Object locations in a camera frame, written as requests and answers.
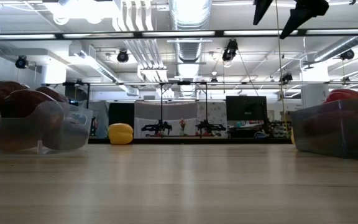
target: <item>box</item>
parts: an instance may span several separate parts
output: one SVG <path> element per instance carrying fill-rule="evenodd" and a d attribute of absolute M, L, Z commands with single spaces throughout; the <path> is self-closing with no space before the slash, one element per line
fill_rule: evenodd
<path fill-rule="evenodd" d="M 43 102 L 25 118 L 0 118 L 0 155 L 73 152 L 88 143 L 91 110 Z"/>
<path fill-rule="evenodd" d="M 291 118 L 298 150 L 358 159 L 358 99 L 294 111 Z"/>

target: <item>duct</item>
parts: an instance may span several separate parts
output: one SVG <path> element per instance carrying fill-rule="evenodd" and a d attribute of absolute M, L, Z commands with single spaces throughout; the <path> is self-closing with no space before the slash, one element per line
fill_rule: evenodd
<path fill-rule="evenodd" d="M 118 79 L 117 74 L 108 69 L 104 63 L 100 62 L 96 59 L 96 50 L 92 45 L 87 45 L 84 47 L 80 41 L 74 41 L 68 46 L 68 54 L 69 56 L 76 56 L 83 59 L 83 63 L 89 65 L 93 69 L 95 69 L 99 74 L 108 78 L 112 82 L 122 82 L 122 80 Z M 119 85 L 128 96 L 138 96 L 139 90 Z"/>
<path fill-rule="evenodd" d="M 174 30 L 203 30 L 208 28 L 211 14 L 211 0 L 169 0 L 172 28 Z M 178 62 L 200 62 L 202 43 L 177 43 L 175 49 Z M 183 78 L 194 78 L 198 75 L 200 65 L 178 65 L 178 73 Z M 181 86 L 184 96 L 189 94 L 188 86 Z"/>
<path fill-rule="evenodd" d="M 330 58 L 333 58 L 337 55 L 342 54 L 350 50 L 351 48 L 358 45 L 358 36 L 357 37 L 345 37 L 341 40 L 333 43 L 329 47 L 325 48 L 314 54 L 312 62 L 306 62 L 306 65 L 310 65 L 313 63 L 324 62 Z"/>
<path fill-rule="evenodd" d="M 152 25 L 152 6 L 150 3 L 150 0 L 145 0 L 144 2 L 145 2 L 145 23 L 146 23 L 147 30 L 154 30 L 153 25 Z M 162 63 L 160 51 L 158 49 L 157 40 L 155 40 L 155 39 L 150 40 L 150 43 L 151 43 L 151 44 L 149 44 L 150 46 L 147 46 L 147 47 L 149 49 L 150 54 L 153 56 L 154 64 L 158 68 L 164 68 L 164 64 Z"/>

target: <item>black screen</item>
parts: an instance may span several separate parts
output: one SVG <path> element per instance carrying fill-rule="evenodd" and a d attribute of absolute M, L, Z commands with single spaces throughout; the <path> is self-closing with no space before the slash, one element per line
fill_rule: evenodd
<path fill-rule="evenodd" d="M 135 127 L 135 104 L 134 103 L 110 103 L 109 125 L 124 123 Z"/>
<path fill-rule="evenodd" d="M 227 96 L 228 121 L 267 120 L 266 96 Z"/>

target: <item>pipe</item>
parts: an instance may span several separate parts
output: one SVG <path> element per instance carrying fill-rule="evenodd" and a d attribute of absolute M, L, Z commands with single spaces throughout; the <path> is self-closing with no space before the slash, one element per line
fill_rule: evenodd
<path fill-rule="evenodd" d="M 343 52 L 350 50 L 351 48 L 358 45 L 358 36 L 357 37 L 345 37 L 341 40 L 333 43 L 329 47 L 317 52 L 313 56 L 312 62 L 306 62 L 305 64 L 312 64 L 318 62 L 325 62 L 326 60 L 333 58 L 337 55 L 340 55 Z"/>
<path fill-rule="evenodd" d="M 208 28 L 212 0 L 169 0 L 173 30 L 203 30 Z M 175 49 L 178 62 L 200 62 L 202 43 L 177 43 Z M 200 65 L 177 65 L 181 77 L 194 78 Z M 183 96 L 191 96 L 188 86 L 181 86 Z"/>

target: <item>fluorescent light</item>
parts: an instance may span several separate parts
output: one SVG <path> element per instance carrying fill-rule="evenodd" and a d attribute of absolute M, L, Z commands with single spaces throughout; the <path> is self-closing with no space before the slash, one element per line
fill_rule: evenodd
<path fill-rule="evenodd" d="M 64 38 L 81 39 L 81 38 L 118 38 L 118 37 L 134 37 L 133 33 L 112 33 L 112 34 L 63 34 Z"/>
<path fill-rule="evenodd" d="M 167 43 L 211 43 L 212 40 L 167 40 Z"/>
<path fill-rule="evenodd" d="M 278 35 L 282 33 L 282 30 L 231 30 L 224 31 L 223 35 Z M 290 35 L 297 35 L 298 31 L 294 30 Z"/>
<path fill-rule="evenodd" d="M 159 83 L 92 83 L 95 86 L 114 86 L 114 85 L 160 85 Z"/>
<path fill-rule="evenodd" d="M 184 37 L 184 36 L 214 36 L 215 31 L 168 31 L 168 32 L 144 32 L 144 37 Z"/>
<path fill-rule="evenodd" d="M 358 29 L 321 29 L 321 30 L 308 30 L 306 34 L 321 35 L 321 34 L 358 34 Z"/>
<path fill-rule="evenodd" d="M 11 34 L 0 35 L 0 40 L 19 40 L 19 39 L 56 39 L 53 34 Z"/>
<path fill-rule="evenodd" d="M 217 2 L 212 3 L 213 6 L 251 6 L 253 2 Z"/>

